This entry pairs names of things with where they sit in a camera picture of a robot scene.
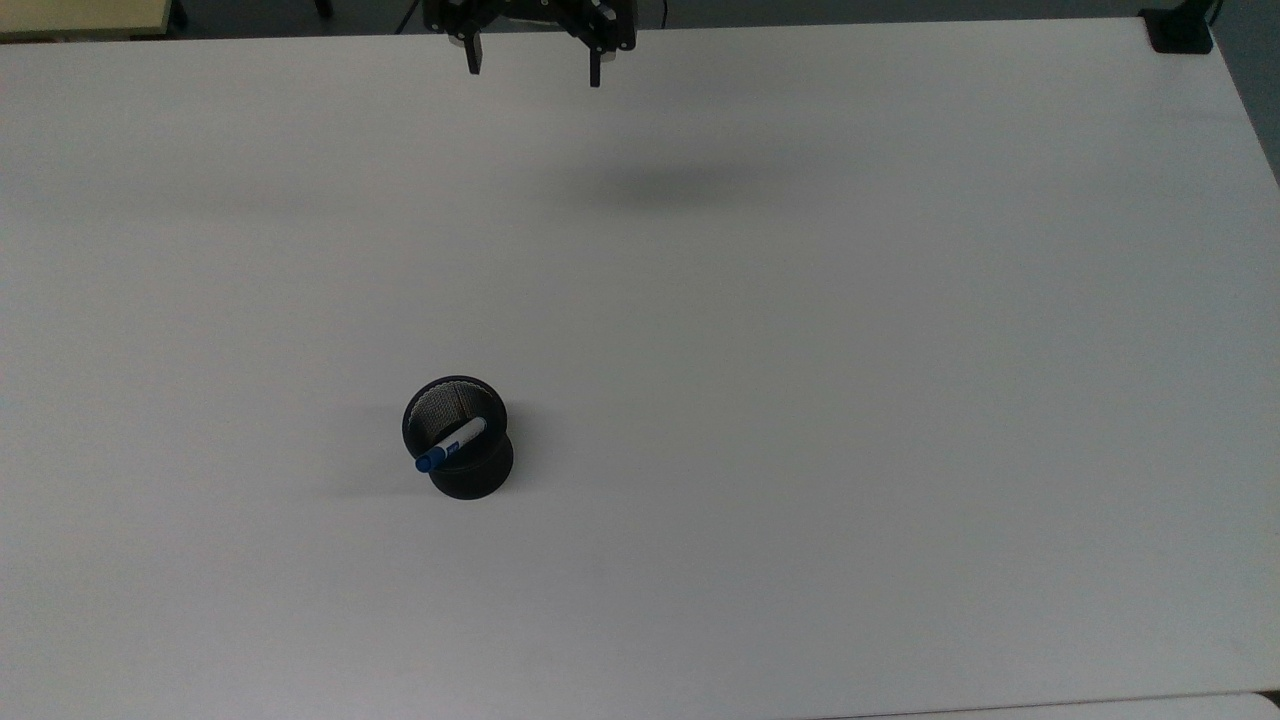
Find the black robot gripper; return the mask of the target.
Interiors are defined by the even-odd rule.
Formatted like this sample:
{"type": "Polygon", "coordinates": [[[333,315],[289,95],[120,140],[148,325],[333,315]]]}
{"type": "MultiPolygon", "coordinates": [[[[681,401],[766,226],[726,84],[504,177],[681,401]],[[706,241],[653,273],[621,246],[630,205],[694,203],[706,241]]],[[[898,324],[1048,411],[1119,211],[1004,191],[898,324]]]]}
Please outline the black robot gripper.
{"type": "Polygon", "coordinates": [[[589,86],[600,88],[604,53],[634,49],[635,1],[424,1],[422,24],[463,47],[468,73],[483,68],[480,33],[498,20],[552,27],[589,49],[589,86]]]}

